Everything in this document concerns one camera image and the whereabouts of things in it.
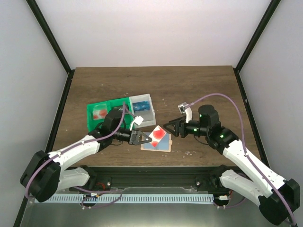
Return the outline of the red white card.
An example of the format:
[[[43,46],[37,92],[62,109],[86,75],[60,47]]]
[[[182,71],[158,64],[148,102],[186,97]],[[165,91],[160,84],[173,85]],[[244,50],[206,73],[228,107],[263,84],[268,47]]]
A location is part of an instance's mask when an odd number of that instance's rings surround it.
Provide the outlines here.
[[[149,137],[151,138],[150,144],[156,147],[159,142],[165,137],[166,134],[167,132],[162,127],[157,125],[154,130],[149,134]]]
[[[93,120],[101,120],[104,119],[107,115],[107,109],[100,109],[100,110],[94,110],[92,112],[92,119]]]

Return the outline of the beige card holder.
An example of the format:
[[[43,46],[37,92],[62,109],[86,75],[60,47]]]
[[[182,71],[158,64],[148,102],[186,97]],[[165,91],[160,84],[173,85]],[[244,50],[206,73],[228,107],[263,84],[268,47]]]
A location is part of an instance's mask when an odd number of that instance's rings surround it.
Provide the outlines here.
[[[151,143],[145,143],[141,145],[141,150],[171,152],[171,146],[172,146],[171,134],[167,133],[156,147],[154,147]]]

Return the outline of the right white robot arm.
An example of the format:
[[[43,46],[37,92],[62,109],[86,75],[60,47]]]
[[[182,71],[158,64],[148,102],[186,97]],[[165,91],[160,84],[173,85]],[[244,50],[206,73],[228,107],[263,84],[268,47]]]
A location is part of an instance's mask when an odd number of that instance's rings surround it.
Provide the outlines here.
[[[205,137],[207,144],[232,161],[244,174],[226,166],[211,177],[211,187],[217,191],[224,187],[236,191],[258,206],[263,217],[273,225],[280,225],[300,207],[300,185],[286,180],[262,163],[230,129],[221,125],[219,114],[212,105],[199,107],[199,120],[192,119],[191,108],[179,106],[183,116],[164,124],[175,137],[191,134]]]

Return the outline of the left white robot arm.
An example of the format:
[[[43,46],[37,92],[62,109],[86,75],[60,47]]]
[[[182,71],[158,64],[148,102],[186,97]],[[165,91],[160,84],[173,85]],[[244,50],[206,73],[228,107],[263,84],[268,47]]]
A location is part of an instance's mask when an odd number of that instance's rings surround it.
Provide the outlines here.
[[[109,111],[103,122],[65,148],[49,153],[36,152],[20,178],[25,197],[44,202],[62,189],[82,187],[92,191],[97,185],[94,174],[87,167],[69,169],[72,165],[106,149],[113,140],[134,146],[150,143],[152,139],[142,131],[126,128],[125,112],[125,109]]]

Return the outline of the blue vip card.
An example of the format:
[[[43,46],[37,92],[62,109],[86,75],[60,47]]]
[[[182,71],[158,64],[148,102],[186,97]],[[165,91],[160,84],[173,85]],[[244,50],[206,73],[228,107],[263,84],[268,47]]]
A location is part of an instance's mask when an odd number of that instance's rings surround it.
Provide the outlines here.
[[[141,101],[141,102],[133,103],[134,112],[147,111],[147,110],[150,110],[150,104],[148,101]]]

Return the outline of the black vip card in bin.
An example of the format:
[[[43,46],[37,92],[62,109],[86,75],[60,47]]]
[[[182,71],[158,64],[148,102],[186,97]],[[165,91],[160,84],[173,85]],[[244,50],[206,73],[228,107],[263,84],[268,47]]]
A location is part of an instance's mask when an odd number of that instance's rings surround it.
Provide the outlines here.
[[[124,112],[125,114],[127,113],[127,111],[125,110],[125,108],[123,106],[115,106],[115,107],[113,107],[113,110],[118,110],[120,112]]]

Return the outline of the white plastic bin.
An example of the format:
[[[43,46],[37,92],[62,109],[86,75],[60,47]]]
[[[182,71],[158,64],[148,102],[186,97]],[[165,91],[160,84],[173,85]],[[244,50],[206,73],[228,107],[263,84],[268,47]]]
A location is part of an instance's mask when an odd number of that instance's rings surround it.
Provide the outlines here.
[[[137,96],[130,96],[130,106],[131,111],[134,114],[134,116],[141,116],[143,118],[143,122],[141,125],[134,125],[135,128],[142,128],[142,127],[148,127],[148,126],[154,126],[156,125],[156,118],[155,118],[155,111],[152,105],[152,99],[150,94],[143,94],[143,95],[137,95]],[[150,110],[147,111],[133,111],[133,103],[141,102],[141,101],[148,101],[150,104]]]

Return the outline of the light blue slotted strip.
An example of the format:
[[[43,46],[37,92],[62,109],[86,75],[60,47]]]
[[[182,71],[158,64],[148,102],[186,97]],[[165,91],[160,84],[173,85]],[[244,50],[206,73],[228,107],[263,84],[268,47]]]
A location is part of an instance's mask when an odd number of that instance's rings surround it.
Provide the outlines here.
[[[213,204],[212,194],[105,194],[89,198],[85,194],[56,194],[46,203],[100,203],[116,201],[123,204]]]

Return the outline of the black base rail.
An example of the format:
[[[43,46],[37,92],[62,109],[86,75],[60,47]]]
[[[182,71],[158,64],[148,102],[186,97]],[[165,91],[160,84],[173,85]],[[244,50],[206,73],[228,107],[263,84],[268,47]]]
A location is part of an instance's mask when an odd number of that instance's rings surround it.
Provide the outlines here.
[[[199,192],[227,193],[219,182],[219,174],[228,170],[227,166],[186,166],[186,167],[88,167],[82,166],[89,174],[89,180],[69,181],[64,189],[76,190],[78,186],[88,191],[109,191],[126,188],[181,187],[194,188]]]

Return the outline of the right black frame post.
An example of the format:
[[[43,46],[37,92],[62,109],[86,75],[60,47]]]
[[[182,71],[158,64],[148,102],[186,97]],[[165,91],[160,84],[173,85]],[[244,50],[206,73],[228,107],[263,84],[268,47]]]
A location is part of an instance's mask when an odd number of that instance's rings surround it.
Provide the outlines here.
[[[259,38],[263,34],[265,28],[267,27],[269,21],[271,20],[274,12],[276,11],[277,7],[279,6],[281,0],[271,0],[265,13],[263,14],[257,28],[255,29],[248,45],[246,46],[237,66],[235,67],[236,71],[240,72],[245,65],[246,61],[248,60],[250,54],[252,53],[254,47],[256,46]]]

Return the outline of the black frame post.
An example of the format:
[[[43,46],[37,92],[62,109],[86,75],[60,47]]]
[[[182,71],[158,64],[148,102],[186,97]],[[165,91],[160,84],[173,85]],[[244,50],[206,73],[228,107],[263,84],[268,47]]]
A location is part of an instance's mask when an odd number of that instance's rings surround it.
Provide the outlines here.
[[[248,45],[246,46],[237,66],[235,67],[236,71],[240,72],[245,65],[246,61],[248,60],[250,54],[252,53],[254,47],[256,46],[259,38],[263,34],[265,28],[267,27],[269,21],[271,20],[274,12],[276,11],[277,7],[279,6],[281,0],[271,0],[265,13],[263,14],[257,28],[255,29]]]
[[[30,7],[32,13],[34,14],[37,22],[39,23],[42,31],[44,32],[48,42],[50,43],[52,49],[54,50],[58,60],[60,61],[61,65],[63,66],[66,73],[69,75],[72,72],[69,63],[67,62],[55,36],[53,35],[38,3],[36,0],[26,0],[28,6]]]

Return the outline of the left black frame post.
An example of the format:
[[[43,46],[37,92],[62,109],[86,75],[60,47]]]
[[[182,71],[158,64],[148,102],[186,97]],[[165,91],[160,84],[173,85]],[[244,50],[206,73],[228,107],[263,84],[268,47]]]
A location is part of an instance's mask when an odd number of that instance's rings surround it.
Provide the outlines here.
[[[58,60],[60,61],[61,65],[63,66],[66,73],[69,75],[72,72],[69,63],[67,62],[55,36],[53,35],[38,3],[36,0],[26,0],[28,6],[30,7],[32,13],[34,14],[37,22],[39,23],[42,31],[44,32],[48,42],[50,43],[52,49],[54,50]]]

